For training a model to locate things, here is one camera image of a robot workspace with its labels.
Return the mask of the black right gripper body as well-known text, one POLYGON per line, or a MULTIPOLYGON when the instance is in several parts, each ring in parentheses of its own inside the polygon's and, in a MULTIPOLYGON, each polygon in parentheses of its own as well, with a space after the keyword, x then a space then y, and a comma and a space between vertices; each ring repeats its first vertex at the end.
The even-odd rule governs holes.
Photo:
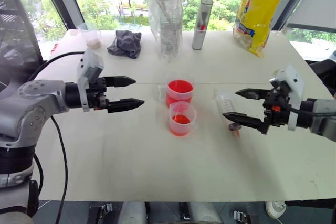
POLYGON ((260 132, 267 134, 270 126, 280 127, 288 124, 289 111, 281 104, 286 103, 286 97, 275 89, 261 90, 260 98, 264 100, 264 121, 261 124, 260 132))

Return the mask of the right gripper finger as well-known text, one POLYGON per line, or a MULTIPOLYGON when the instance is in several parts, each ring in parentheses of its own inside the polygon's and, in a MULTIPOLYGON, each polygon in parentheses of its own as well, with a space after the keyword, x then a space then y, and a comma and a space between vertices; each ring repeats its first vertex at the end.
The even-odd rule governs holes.
POLYGON ((265 129, 265 125, 261 119, 250 117, 250 116, 247 116, 246 114, 237 113, 237 112, 226 112, 226 113, 222 113, 222 115, 226 119, 234 123, 238 123, 242 126, 250 127, 253 129, 257 129, 257 130, 265 129))
POLYGON ((235 92, 236 95, 251 100, 264 100, 271 90, 246 88, 235 92))

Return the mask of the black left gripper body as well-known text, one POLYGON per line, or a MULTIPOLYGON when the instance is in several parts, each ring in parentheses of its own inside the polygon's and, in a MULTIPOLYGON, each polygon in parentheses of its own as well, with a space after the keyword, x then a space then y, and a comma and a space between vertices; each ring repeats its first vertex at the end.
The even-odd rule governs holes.
POLYGON ((86 94, 89 108, 94 110, 107 109, 108 99, 105 95, 107 91, 105 78, 99 77, 88 84, 89 88, 86 89, 86 94))

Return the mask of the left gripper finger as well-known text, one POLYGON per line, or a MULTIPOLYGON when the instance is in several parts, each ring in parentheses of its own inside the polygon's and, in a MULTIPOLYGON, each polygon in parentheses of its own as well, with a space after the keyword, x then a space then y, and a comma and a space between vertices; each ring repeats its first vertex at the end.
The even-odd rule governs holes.
POLYGON ((117 113, 136 109, 143 104, 144 101, 139 99, 121 99, 119 101, 108 102, 106 109, 108 113, 117 113))
POLYGON ((103 77, 107 87, 126 87, 136 83, 136 81, 126 76, 103 77))

